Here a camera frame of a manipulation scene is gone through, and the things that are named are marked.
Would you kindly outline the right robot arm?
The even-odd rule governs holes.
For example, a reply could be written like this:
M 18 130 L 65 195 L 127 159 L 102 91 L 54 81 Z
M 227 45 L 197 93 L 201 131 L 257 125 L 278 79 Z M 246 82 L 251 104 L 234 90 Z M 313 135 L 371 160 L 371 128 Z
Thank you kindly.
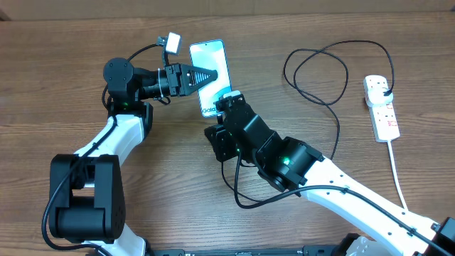
M 223 113 L 205 135 L 223 163 L 237 158 L 253 164 L 278 195 L 253 204 L 259 208 L 289 196 L 304 197 L 353 224 L 391 255 L 453 255 L 453 218 L 442 224 L 401 208 L 339 169 L 328 157 L 301 140 L 281 138 L 246 103 L 230 92 L 215 102 Z

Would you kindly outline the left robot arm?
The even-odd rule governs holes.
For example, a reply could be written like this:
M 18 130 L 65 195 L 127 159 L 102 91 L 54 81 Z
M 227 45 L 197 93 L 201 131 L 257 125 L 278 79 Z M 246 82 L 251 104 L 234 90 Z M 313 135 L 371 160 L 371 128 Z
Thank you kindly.
M 110 94 L 105 128 L 74 154 L 50 163 L 49 201 L 41 232 L 54 250 L 92 248 L 96 255 L 152 255 L 126 224 L 121 165 L 152 128 L 150 99 L 165 105 L 217 80 L 216 70 L 180 63 L 150 71 L 113 58 L 103 70 Z

